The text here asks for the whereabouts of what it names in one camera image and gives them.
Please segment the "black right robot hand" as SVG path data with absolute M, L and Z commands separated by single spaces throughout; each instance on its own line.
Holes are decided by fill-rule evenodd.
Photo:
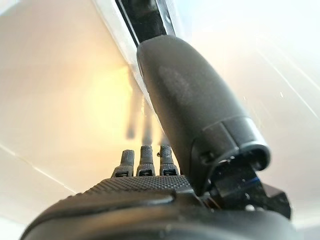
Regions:
M 270 149 L 226 82 L 188 43 L 143 41 L 137 63 L 169 145 L 122 153 L 110 178 L 58 201 L 23 240 L 300 240 L 287 195 L 261 182 Z

